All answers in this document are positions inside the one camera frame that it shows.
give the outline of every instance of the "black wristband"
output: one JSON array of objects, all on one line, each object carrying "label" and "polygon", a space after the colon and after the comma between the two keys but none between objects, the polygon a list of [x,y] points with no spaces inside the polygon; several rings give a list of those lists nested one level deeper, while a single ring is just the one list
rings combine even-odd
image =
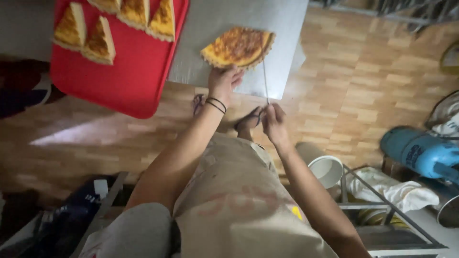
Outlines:
[{"label": "black wristband", "polygon": [[226,114],[226,107],[225,107],[225,104],[223,104],[223,102],[219,101],[218,99],[216,98],[212,98],[212,97],[208,97],[207,100],[215,100],[215,101],[218,101],[220,104],[222,104],[223,108],[225,109],[225,114]]},{"label": "black wristband", "polygon": [[209,100],[206,100],[206,103],[208,103],[208,104],[214,106],[216,109],[220,110],[220,111],[223,113],[223,115],[226,113],[225,111],[223,111],[221,108],[217,107],[217,105],[213,104],[213,103],[210,102]]}]

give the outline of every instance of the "blue gas cylinder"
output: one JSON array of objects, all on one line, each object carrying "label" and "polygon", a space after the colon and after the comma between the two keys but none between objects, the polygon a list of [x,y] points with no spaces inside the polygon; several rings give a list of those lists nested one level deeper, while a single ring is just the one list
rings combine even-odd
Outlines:
[{"label": "blue gas cylinder", "polygon": [[395,127],[381,139],[381,150],[393,160],[428,178],[459,174],[459,147],[411,127]]}]

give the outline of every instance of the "person's hand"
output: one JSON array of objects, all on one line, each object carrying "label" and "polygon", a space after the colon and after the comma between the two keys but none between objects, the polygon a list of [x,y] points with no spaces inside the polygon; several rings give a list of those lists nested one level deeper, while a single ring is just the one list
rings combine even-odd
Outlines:
[{"label": "person's hand", "polygon": [[236,65],[227,70],[213,68],[209,75],[209,97],[218,99],[228,108],[231,92],[242,83],[242,76],[244,70],[238,71]]},{"label": "person's hand", "polygon": [[265,115],[262,119],[263,132],[278,151],[292,147],[286,120],[287,115],[278,104],[269,104],[265,107]]}]

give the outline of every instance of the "pie slice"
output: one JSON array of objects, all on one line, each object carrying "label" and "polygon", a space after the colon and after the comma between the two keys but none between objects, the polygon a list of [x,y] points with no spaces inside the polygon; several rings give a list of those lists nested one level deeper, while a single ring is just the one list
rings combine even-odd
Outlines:
[{"label": "pie slice", "polygon": [[276,34],[253,28],[233,27],[201,50],[201,55],[214,67],[235,64],[239,68],[253,68],[271,50]]},{"label": "pie slice", "polygon": [[115,46],[108,20],[99,16],[99,20],[86,40],[82,51],[84,57],[100,64],[112,65],[115,58]]},{"label": "pie slice", "polygon": [[88,0],[88,2],[97,9],[111,14],[118,13],[121,7],[121,0]]},{"label": "pie slice", "polygon": [[146,33],[159,40],[175,41],[175,14],[172,0],[161,0],[158,10],[146,28]]},{"label": "pie slice", "polygon": [[86,24],[81,4],[71,2],[54,30],[53,42],[63,48],[80,51],[86,39]]},{"label": "pie slice", "polygon": [[150,19],[150,0],[125,0],[117,17],[133,28],[145,30]]}]

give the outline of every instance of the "red cutting board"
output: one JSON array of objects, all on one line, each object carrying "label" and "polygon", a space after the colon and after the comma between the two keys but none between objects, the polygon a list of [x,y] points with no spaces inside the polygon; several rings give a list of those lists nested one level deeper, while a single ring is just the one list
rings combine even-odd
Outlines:
[{"label": "red cutting board", "polygon": [[[150,0],[154,14],[160,0]],[[119,21],[115,15],[101,12],[84,0],[86,28],[91,32],[99,15],[108,19],[115,44],[114,64],[101,65],[80,53],[53,44],[51,80],[61,91],[106,106],[135,118],[149,118],[158,107],[162,87],[174,56],[175,46],[188,11],[188,0],[173,0],[176,41],[160,41],[144,31]],[[56,1],[54,26],[60,21],[71,0]]]}]

